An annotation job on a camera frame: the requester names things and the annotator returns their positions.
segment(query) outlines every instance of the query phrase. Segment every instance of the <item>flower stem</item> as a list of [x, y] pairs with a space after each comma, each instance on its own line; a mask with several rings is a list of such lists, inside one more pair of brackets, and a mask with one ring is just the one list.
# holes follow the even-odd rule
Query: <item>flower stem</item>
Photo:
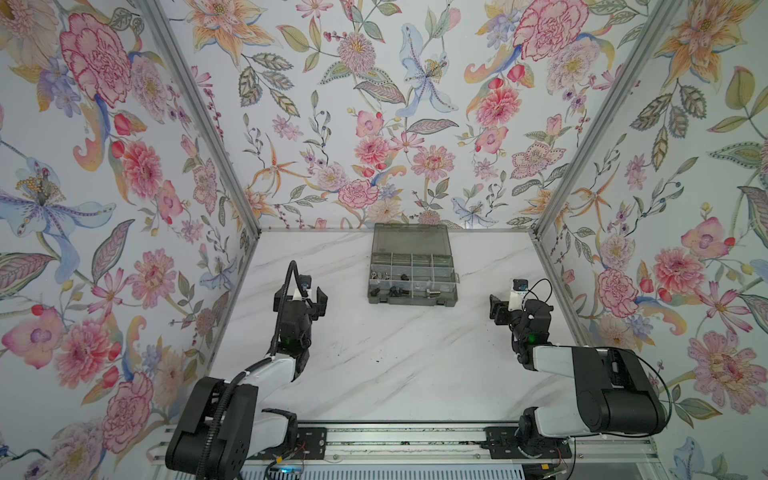
[[[43, 248], [45, 248], [48, 251], [48, 253], [50, 253], [56, 260], [58, 260], [59, 263], [61, 262], [61, 257], [58, 255], [58, 253], [56, 253], [55, 250], [53, 250], [53, 248], [51, 248], [51, 245], [49, 245], [48, 242], [43, 237], [42, 232], [38, 232], [38, 241], [43, 246]], [[94, 283], [90, 281], [85, 275], [80, 273], [78, 270], [75, 270], [74, 274], [77, 275], [80, 280], [83, 280], [84, 282], [86, 282], [88, 285], [94, 286]]]
[[176, 310], [178, 310], [179, 312], [183, 313], [183, 315], [184, 315], [184, 316], [187, 316], [187, 315], [189, 315], [189, 312], [186, 312], [186, 311], [184, 311], [184, 309], [183, 309], [183, 308], [181, 308], [180, 306], [178, 306], [178, 304], [177, 304], [176, 302], [174, 302], [174, 300], [173, 300], [173, 299], [170, 297], [170, 295], [166, 295], [166, 296], [164, 296], [163, 298], [165, 298], [165, 301], [166, 301], [166, 302], [168, 302], [168, 303], [170, 303], [170, 305], [171, 305], [173, 308], [175, 308], [175, 309], [176, 309]]

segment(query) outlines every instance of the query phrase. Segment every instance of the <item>orange lily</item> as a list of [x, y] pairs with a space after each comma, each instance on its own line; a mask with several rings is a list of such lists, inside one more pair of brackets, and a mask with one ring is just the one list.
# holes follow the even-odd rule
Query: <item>orange lily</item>
[[277, 195], [277, 191], [280, 189], [280, 185], [282, 184], [282, 180], [280, 179], [280, 172], [283, 172], [284, 174], [293, 175], [294, 177], [298, 177], [298, 178], [308, 178], [308, 177], [293, 173], [292, 171], [286, 168], [288, 165], [295, 164], [296, 162], [286, 162], [285, 164], [278, 164], [277, 153], [275, 152], [275, 146], [272, 145], [272, 139], [269, 137], [269, 135], [266, 136], [266, 139], [270, 142], [270, 149], [272, 150], [272, 164], [267, 168], [257, 171], [256, 174], [253, 175], [253, 181], [250, 183], [248, 188], [251, 188], [253, 184], [256, 183], [256, 180], [259, 180], [259, 177], [261, 177], [262, 175], [265, 178], [269, 178], [270, 175], [274, 174], [274, 177], [272, 179], [272, 185], [270, 185], [270, 188], [267, 189], [267, 191], [272, 190], [272, 186], [275, 184], [275, 180], [277, 180], [277, 188], [275, 189], [275, 193], [272, 194], [272, 196], [274, 197], [275, 195]]
[[580, 208], [583, 210], [581, 210], [579, 213], [575, 215], [571, 215], [571, 218], [584, 215], [589, 211], [590, 208], [592, 208], [592, 205], [594, 205], [594, 209], [598, 213], [598, 223], [600, 224], [600, 228], [603, 231], [605, 231], [605, 228], [603, 227], [603, 219], [600, 216], [600, 204], [603, 204], [608, 208], [611, 208], [611, 205], [609, 205], [607, 201], [603, 200], [600, 194], [602, 194], [605, 191], [605, 189], [608, 188], [608, 185], [611, 184], [611, 181], [614, 179], [614, 177], [616, 176], [616, 172], [618, 171], [619, 169], [617, 165], [616, 170], [614, 170], [614, 174], [611, 175], [611, 178], [609, 178], [608, 181], [605, 182], [605, 185], [600, 187], [600, 190], [598, 190], [596, 193], [593, 192], [592, 190], [589, 190], [588, 188], [580, 188], [576, 190], [574, 193], [572, 193], [571, 195], [575, 195], [581, 192], [581, 199], [585, 200], [586, 203], [584, 205], [581, 205], [580, 207], [576, 207], [576, 210], [579, 210]]

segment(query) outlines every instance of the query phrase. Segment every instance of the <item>red berry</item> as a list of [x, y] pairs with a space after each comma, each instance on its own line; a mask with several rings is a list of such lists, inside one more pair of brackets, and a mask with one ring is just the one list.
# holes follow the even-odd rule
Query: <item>red berry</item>
[[125, 153], [125, 144], [121, 141], [116, 141], [112, 144], [112, 155], [115, 158], [120, 158]]
[[672, 295], [665, 288], [659, 289], [659, 297], [667, 303], [672, 301]]

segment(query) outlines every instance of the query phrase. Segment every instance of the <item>pink flower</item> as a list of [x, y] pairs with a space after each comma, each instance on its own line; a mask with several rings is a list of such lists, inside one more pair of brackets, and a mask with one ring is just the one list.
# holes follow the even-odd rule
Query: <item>pink flower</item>
[[476, 151], [480, 149], [487, 151], [490, 154], [495, 154], [498, 149], [501, 148], [502, 142], [507, 137], [509, 129], [507, 127], [491, 127], [484, 131], [475, 142]]
[[216, 185], [216, 168], [213, 161], [209, 158], [205, 162], [205, 167], [196, 167], [192, 170], [194, 175], [195, 188], [192, 193], [192, 198], [197, 200], [199, 204], [205, 205], [205, 211], [209, 215], [216, 209], [217, 200], [217, 185]]
[[96, 310], [103, 308], [104, 318], [106, 318], [112, 313], [112, 305], [120, 305], [123, 303], [123, 299], [118, 298], [118, 293], [125, 287], [125, 283], [127, 282], [127, 279], [125, 282], [123, 281], [123, 272], [123, 269], [118, 268], [114, 277], [114, 282], [112, 281], [112, 274], [106, 272], [104, 275], [104, 286], [107, 288], [103, 289], [97, 285], [91, 289], [91, 293], [103, 300], [99, 300], [98, 302], [89, 305], [88, 313], [93, 313]]
[[608, 268], [624, 271], [634, 253], [634, 240], [617, 233], [611, 235], [600, 245], [600, 255]]
[[355, 180], [339, 190], [339, 201], [349, 208], [363, 208], [379, 199], [379, 188], [368, 180]]
[[573, 269], [563, 272], [563, 283], [568, 285], [570, 282], [576, 280]]
[[51, 307], [43, 310], [40, 316], [18, 323], [2, 336], [2, 344], [14, 355], [22, 357], [27, 365], [41, 369], [51, 362], [63, 332], [61, 317]]
[[513, 178], [533, 177], [563, 158], [564, 148], [552, 148], [540, 141], [534, 142], [525, 152], [512, 155]]
[[187, 135], [181, 135], [181, 147], [190, 157], [194, 158], [197, 156], [197, 147], [195, 147], [194, 142]]
[[547, 135], [559, 135], [563, 130], [563, 116], [560, 114], [547, 119]]
[[413, 158], [413, 167], [417, 175], [424, 174], [428, 179], [436, 182], [448, 176], [446, 171], [453, 170], [454, 154], [450, 154], [445, 147], [437, 148], [435, 145], [418, 152]]
[[522, 45], [523, 59], [551, 57], [576, 39], [588, 16], [582, 0], [534, 0], [523, 13], [512, 46]]
[[195, 243], [203, 236], [203, 224], [197, 220], [182, 220], [181, 235], [188, 243]]
[[128, 144], [123, 154], [123, 176], [131, 190], [141, 198], [152, 198], [157, 193], [163, 172], [160, 157], [153, 147], [147, 147], [143, 141]]
[[94, 100], [114, 108], [131, 89], [131, 63], [118, 34], [89, 13], [69, 15], [69, 31], [59, 36], [61, 54], [74, 79]]
[[637, 289], [630, 277], [609, 268], [598, 277], [598, 286], [600, 300], [615, 316], [627, 318], [637, 311]]
[[101, 462], [104, 433], [101, 419], [72, 423], [56, 435], [48, 478], [51, 480], [82, 480], [89, 478]]
[[153, 392], [152, 381], [144, 372], [136, 372], [130, 382], [118, 383], [101, 423], [107, 450], [120, 453], [138, 437], [149, 418]]
[[728, 290], [718, 299], [717, 291], [719, 287], [720, 285], [717, 282], [710, 282], [710, 295], [706, 295], [701, 290], [696, 289], [696, 294], [701, 301], [705, 305], [712, 307], [707, 310], [707, 316], [712, 318], [715, 316], [715, 313], [719, 313], [723, 323], [725, 323], [725, 326], [728, 327], [728, 330], [731, 332], [736, 333], [736, 330], [733, 329], [733, 325], [738, 326], [745, 332], [749, 332], [752, 329], [752, 326], [734, 315], [748, 315], [752, 313], [752, 311], [745, 306], [727, 306], [739, 296], [739, 293], [736, 290]]
[[152, 252], [144, 252], [144, 262], [136, 262], [134, 268], [139, 273], [129, 276], [126, 283], [132, 284], [133, 296], [136, 300], [144, 299], [144, 309], [157, 306], [157, 298], [166, 296], [176, 291], [174, 280], [176, 280], [176, 271], [171, 270], [174, 267], [174, 259], [165, 254], [165, 249], [161, 248]]
[[408, 147], [414, 147], [416, 145], [420, 145], [424, 143], [424, 138], [419, 138], [416, 140], [416, 134], [410, 134], [408, 135], [407, 132], [402, 132], [400, 134], [400, 139], [398, 140], [395, 137], [392, 137], [392, 141], [395, 142], [395, 146], [392, 148], [393, 150], [401, 150], [408, 153]]
[[680, 239], [685, 247], [701, 258], [718, 258], [727, 255], [729, 251], [723, 242], [725, 230], [717, 217], [707, 218]]
[[181, 206], [181, 200], [176, 195], [176, 188], [174, 188], [170, 180], [163, 182], [163, 187], [157, 194], [157, 206], [160, 211], [160, 217], [169, 225], [173, 223], [172, 217], [178, 217], [184, 211], [184, 208]]
[[757, 358], [754, 350], [737, 352], [738, 346], [739, 337], [730, 330], [725, 336], [709, 332], [704, 335], [704, 343], [690, 339], [688, 356], [698, 363], [694, 388], [704, 395], [711, 394], [720, 407], [725, 406], [727, 393], [730, 408], [746, 415], [753, 405], [766, 406], [766, 391], [759, 384], [768, 381], [768, 372], [765, 367], [750, 365]]
[[520, 111], [522, 100], [518, 98], [519, 96], [518, 91], [510, 87], [491, 90], [480, 102], [477, 113], [478, 122], [483, 127], [507, 123]]
[[498, 168], [493, 168], [491, 162], [486, 158], [475, 164], [475, 176], [480, 177], [483, 181], [489, 178], [496, 178], [498, 177]]
[[704, 265], [683, 248], [664, 248], [656, 255], [654, 273], [659, 284], [672, 293], [694, 293], [704, 281]]
[[549, 61], [547, 90], [562, 90], [583, 80], [600, 56], [600, 45], [589, 37], [577, 40]]
[[384, 126], [384, 118], [378, 118], [368, 111], [360, 111], [357, 114], [357, 136], [367, 137], [376, 135]]
[[354, 74], [365, 74], [376, 63], [373, 43], [362, 33], [351, 33], [339, 42], [341, 62]]
[[134, 57], [131, 65], [131, 89], [150, 117], [162, 122], [167, 105], [165, 88], [157, 67], [149, 58], [140, 55]]
[[364, 164], [382, 163], [389, 155], [389, 142], [383, 137], [365, 137], [355, 148], [355, 156]]
[[111, 347], [109, 330], [103, 323], [86, 319], [72, 326], [56, 356], [59, 385], [73, 389], [79, 382], [90, 382], [104, 367]]
[[320, 18], [320, 12], [324, 12], [325, 10], [333, 7], [333, 3], [327, 3], [323, 2], [323, 0], [301, 0], [304, 2], [304, 5], [298, 4], [296, 6], [296, 10], [299, 12], [306, 12], [304, 15], [301, 15], [301, 18], [307, 18], [312, 13], [315, 14], [317, 18]]
[[194, 77], [195, 83], [197, 83], [198, 87], [201, 88], [210, 88], [213, 87], [214, 84], [206, 83], [210, 80], [210, 73], [205, 72], [201, 74], [197, 74], [197, 65], [192, 65], [190, 67], [190, 71], [192, 72], [192, 76]]

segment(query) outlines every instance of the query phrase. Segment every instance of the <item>green leaf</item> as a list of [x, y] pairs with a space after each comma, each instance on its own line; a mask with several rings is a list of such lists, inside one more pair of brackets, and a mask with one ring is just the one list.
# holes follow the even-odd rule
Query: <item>green leaf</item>
[[187, 278], [184, 276], [182, 272], [179, 272], [179, 293], [181, 293], [183, 296], [189, 297], [190, 295], [190, 282], [187, 280]]
[[590, 235], [594, 235], [594, 231], [591, 228], [582, 227], [578, 230], [576, 230], [576, 234], [581, 237], [589, 237]]
[[511, 195], [513, 197], [517, 197], [519, 194], [522, 194], [527, 189], [529, 189], [529, 188], [531, 188], [533, 186], [539, 186], [539, 185], [541, 185], [541, 180], [539, 180], [539, 179], [534, 178], [534, 179], [528, 180], [524, 184], [520, 184], [517, 187], [512, 188]]
[[325, 85], [339, 78], [349, 77], [351, 74], [352, 71], [342, 62], [338, 61], [328, 67], [326, 73], [323, 74], [323, 79], [320, 80], [320, 84]]
[[435, 189], [435, 193], [440, 195], [448, 191], [448, 183], [450, 179], [446, 178], [445, 180], [442, 180], [439, 184], [437, 184], [437, 188]]
[[301, 193], [304, 191], [304, 187], [306, 187], [306, 185], [299, 185], [298, 187], [296, 187], [293, 190], [291, 190], [290, 191], [290, 199], [294, 200], [296, 198], [301, 197]]
[[739, 295], [744, 300], [746, 306], [752, 310], [755, 317], [755, 323], [768, 333], [768, 298], [760, 295]]
[[725, 105], [731, 110], [745, 108], [755, 93], [755, 76], [744, 67], [734, 67], [725, 92]]
[[761, 91], [760, 94], [757, 95], [757, 99], [755, 99], [755, 104], [752, 105], [752, 111], [750, 112], [750, 117], [754, 117], [755, 115], [759, 114], [761, 111], [765, 109], [765, 107], [768, 107], [768, 87], [765, 87], [763, 91]]
[[362, 28], [366, 31], [366, 34], [374, 39], [378, 40], [380, 42], [384, 42], [384, 37], [382, 36], [382, 31], [379, 26], [374, 22], [365, 22], [362, 24]]
[[681, 85], [680, 101], [683, 102], [685, 111], [692, 117], [704, 118], [707, 116], [707, 100], [698, 88], [690, 85]]
[[715, 125], [714, 127], [708, 128], [707, 131], [711, 131], [715, 134], [724, 134], [732, 130], [736, 130], [738, 127], [741, 126], [742, 123], [749, 120], [747, 117], [741, 117], [739, 115], [734, 115], [732, 117], [728, 117], [725, 120], [722, 120], [719, 124]]
[[760, 168], [763, 163], [760, 158], [760, 151], [763, 145], [753, 141], [744, 141], [738, 144], [731, 144], [717, 151], [707, 152], [707, 154], [718, 160], [732, 161], [744, 168]]
[[718, 412], [717, 409], [702, 399], [684, 399], [680, 400], [678, 405], [696, 420], [706, 420], [711, 419], [714, 416], [722, 415], [722, 413]]
[[128, 228], [133, 222], [134, 220], [131, 219], [118, 224], [112, 230], [112, 233], [109, 234], [109, 237], [101, 242], [101, 245], [94, 252], [93, 260], [91, 261], [91, 275], [93, 276], [94, 283], [98, 283], [99, 279], [118, 263], [125, 248]]
[[643, 28], [645, 28], [645, 24], [641, 23], [638, 26], [631, 28], [627, 33], [624, 34], [624, 37], [619, 41], [619, 45], [616, 45], [616, 48], [619, 48], [620, 46], [624, 45], [625, 43], [633, 40], [637, 40], [640, 37], [640, 33], [643, 32]]
[[298, 28], [291, 25], [278, 25], [277, 29], [280, 30], [280, 33], [283, 34], [286, 42], [288, 42], [288, 46], [294, 51], [304, 53], [310, 49], [310, 41], [306, 39], [306, 36]]

